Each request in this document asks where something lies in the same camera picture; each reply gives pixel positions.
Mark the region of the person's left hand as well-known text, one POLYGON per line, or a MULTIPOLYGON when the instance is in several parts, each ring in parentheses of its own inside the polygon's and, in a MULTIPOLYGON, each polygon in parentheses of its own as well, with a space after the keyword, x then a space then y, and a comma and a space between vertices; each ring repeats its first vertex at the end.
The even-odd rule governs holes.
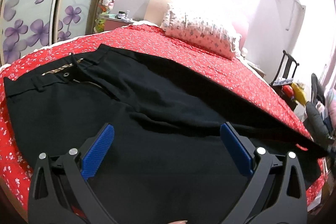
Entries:
POLYGON ((187 224, 187 220, 173 221, 168 224, 187 224))

